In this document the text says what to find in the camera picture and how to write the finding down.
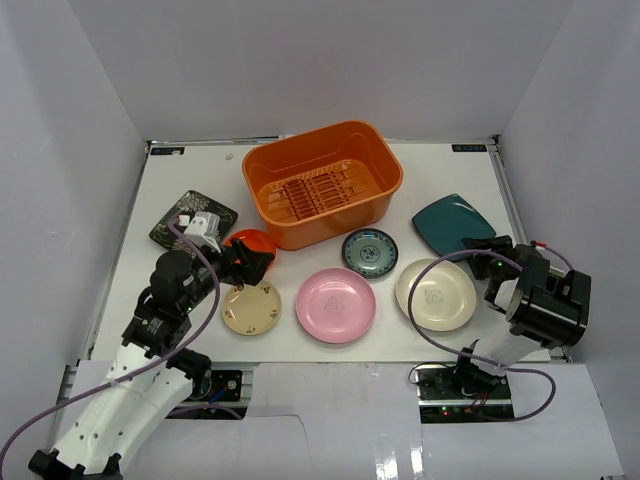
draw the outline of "cream plate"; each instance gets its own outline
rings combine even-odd
[[[400,274],[396,298],[409,317],[409,290],[418,275],[435,262],[425,258],[412,263]],[[413,316],[421,327],[446,332],[463,326],[476,309],[476,291],[469,276],[451,262],[442,262],[427,273],[413,295]]]
[[[262,281],[255,287],[234,287],[224,297],[222,318],[240,335],[259,335],[273,327],[282,312],[282,301],[276,287]]]

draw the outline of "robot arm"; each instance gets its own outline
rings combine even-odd
[[[521,273],[491,257],[471,257],[477,279],[489,279],[485,292],[508,323],[498,333],[463,349],[494,360],[499,366],[459,358],[456,383],[467,392],[489,392],[504,377],[505,368],[543,348],[574,346],[588,323],[591,277],[571,270],[562,275],[551,268],[535,245],[512,247],[509,237],[463,240],[467,248],[491,249],[523,267]]]
[[[270,253],[201,247],[221,281],[256,285],[273,261]],[[143,368],[174,350],[191,327],[190,313],[212,290],[213,279],[198,260],[182,251],[163,254],[150,287],[138,299],[133,319],[103,383],[83,413],[50,451],[37,451],[29,469],[45,480],[116,480],[160,422],[192,391],[211,367],[205,355],[183,349],[168,362],[128,381],[115,379]]]

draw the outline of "dish rack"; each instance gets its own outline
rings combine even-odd
[[[359,121],[257,147],[243,171],[269,235],[285,250],[377,222],[402,183],[384,139]]]

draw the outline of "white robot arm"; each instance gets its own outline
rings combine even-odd
[[[150,286],[138,298],[104,379],[111,386],[91,397],[51,450],[39,450],[31,458],[29,469],[43,479],[122,479],[131,459],[160,422],[209,380],[211,360],[178,347],[191,327],[188,314],[214,288],[209,268],[222,282],[256,285],[274,256],[253,252],[239,240],[229,248],[219,247],[206,228],[211,218],[201,214],[196,214],[185,234],[201,247],[208,268],[183,251],[170,251],[158,259]],[[122,381],[123,375],[152,363],[158,364]]]

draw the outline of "purple cable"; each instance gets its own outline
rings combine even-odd
[[[216,309],[218,308],[218,303],[220,302],[220,282],[218,280],[218,276],[216,275],[216,272],[213,269],[213,267],[211,266],[211,264],[209,263],[209,261],[202,254],[202,252],[198,249],[198,247],[196,247],[193,244],[193,242],[191,242],[191,240],[189,240],[185,235],[183,235],[180,231],[178,231],[175,228],[174,225],[176,223],[177,223],[177,221],[175,221],[173,223],[169,223],[168,224],[169,230],[171,230],[171,232],[174,235],[176,235],[191,250],[193,250],[193,252],[200,259],[202,264],[205,266],[205,268],[209,271],[209,274],[211,275],[211,278],[213,279],[213,287],[214,287],[215,295],[216,295],[215,299],[213,301],[213,306],[211,307],[211,311],[209,312],[209,314],[205,318],[204,322],[202,322],[202,325],[200,325],[200,327],[195,331],[195,333],[193,335],[191,335],[187,340],[185,340],[181,345],[179,345],[174,350],[172,350],[169,353],[167,353],[164,357],[161,357],[161,358],[151,362],[149,365],[147,365],[145,367],[142,367],[142,368],[139,368],[137,370],[134,370],[134,371],[132,371],[132,372],[126,374],[126,375],[123,375],[121,377],[116,378],[114,380],[114,383],[122,383],[122,382],[125,382],[125,381],[133,378],[133,377],[136,377],[136,376],[141,375],[141,374],[143,374],[145,372],[148,372],[152,368],[155,368],[158,365],[166,362],[170,358],[176,356],[178,353],[180,353],[182,350],[184,350],[187,346],[189,346],[191,343],[193,343],[196,338],[198,338],[200,336],[200,334],[204,331],[204,329],[207,328],[209,323],[211,323],[211,320],[213,319],[213,315],[215,314]],[[80,400],[84,400],[85,398],[90,397],[91,395],[95,395],[96,393],[100,393],[100,392],[106,390],[107,388],[110,388],[111,386],[112,386],[112,383],[103,383],[102,385],[99,385],[99,386],[97,386],[95,388],[87,390],[84,393],[76,395],[73,398],[69,398],[68,400],[65,400],[64,402],[60,402],[57,405],[54,405],[53,407],[50,407],[50,408],[46,409],[45,411],[39,413],[38,415],[36,415],[32,419],[30,419],[27,422],[25,422],[24,424],[22,424],[15,432],[13,432],[13,434],[9,437],[9,439],[6,441],[6,443],[2,447],[2,450],[0,450],[0,480],[3,480],[3,478],[4,478],[4,476],[2,474],[2,467],[4,466],[4,461],[5,461],[6,457],[7,457],[7,452],[9,451],[9,448],[11,447],[13,442],[16,441],[16,439],[22,434],[22,432],[24,432],[27,428],[29,428],[34,423],[37,423],[38,421],[40,421],[43,418],[51,415],[52,413],[57,412],[58,410],[61,410],[61,409],[65,408],[65,407],[68,407],[69,405],[72,405],[72,404],[74,404],[76,402],[79,402]]]
[[[233,408],[225,407],[224,405],[220,405],[219,403],[207,403],[206,405],[194,405],[193,407],[180,408],[167,415],[167,418],[175,417],[176,415],[180,415],[182,413],[193,412],[194,410],[202,410],[205,408],[211,408],[213,410],[224,410],[228,414],[233,415],[238,420],[242,420],[242,417],[238,415],[238,413]]]
[[[560,260],[562,260],[569,270],[573,270],[573,265],[571,265],[571,262],[569,261],[569,259],[567,257],[565,257],[564,255],[562,255],[555,248],[551,248],[551,247],[548,247],[546,245],[544,247],[542,247],[542,248],[544,250],[548,251],[548,252],[553,253],[556,257],[558,257]]]
[[[442,345],[441,343],[435,341],[429,335],[424,333],[424,330],[422,329],[422,327],[420,325],[417,324],[416,319],[413,316],[413,306],[412,306],[412,304],[413,304],[413,295],[415,294],[416,288],[418,288],[418,284],[424,278],[424,276],[427,273],[429,273],[429,271],[432,270],[434,267],[436,267],[437,265],[439,265],[440,263],[442,263],[442,262],[444,262],[446,260],[449,260],[451,258],[458,258],[459,259],[460,257],[463,257],[463,256],[466,257],[468,255],[488,255],[490,257],[497,258],[498,260],[503,261],[507,265],[512,266],[513,268],[515,268],[519,272],[522,272],[522,267],[520,265],[518,265],[516,262],[514,262],[513,260],[510,260],[509,258],[505,257],[504,255],[500,255],[499,253],[492,252],[491,250],[477,250],[477,249],[460,250],[458,252],[453,252],[453,253],[448,253],[447,255],[443,255],[442,257],[437,259],[435,262],[433,262],[430,265],[428,265],[422,271],[422,273],[420,273],[420,275],[418,275],[416,280],[413,282],[413,285],[411,286],[411,289],[409,290],[409,298],[407,300],[409,302],[409,305],[408,305],[409,320],[411,321],[411,325],[413,325],[413,328],[416,330],[416,332],[418,332],[418,334],[422,338],[424,338],[427,342],[429,342],[434,347],[437,347],[440,350],[444,350],[445,352],[452,353],[452,354],[460,356],[460,357],[480,360],[482,362],[489,363],[491,365],[495,365],[496,367],[500,367],[501,366],[500,363],[496,362],[495,360],[492,360],[492,359],[487,358],[487,357],[482,357],[480,355],[475,355],[473,353],[461,352],[460,350],[456,350],[455,348],[447,347],[446,345]],[[547,372],[543,372],[542,370],[536,370],[534,368],[514,368],[514,367],[505,368],[505,370],[507,370],[509,372],[532,373],[534,375],[543,376],[547,380],[549,380],[549,383],[551,383],[551,392],[549,393],[549,396],[547,397],[545,402],[540,407],[538,407],[536,410],[534,410],[531,413],[528,413],[526,415],[522,415],[521,417],[502,419],[502,418],[488,417],[488,416],[482,415],[482,418],[484,418],[486,420],[497,421],[497,422],[520,422],[522,420],[527,420],[527,419],[529,419],[531,417],[535,417],[536,415],[538,415],[539,413],[544,411],[551,404],[551,402],[553,401],[554,397],[556,396],[556,390],[557,390],[556,382],[553,379],[553,377],[551,375],[549,375]]]

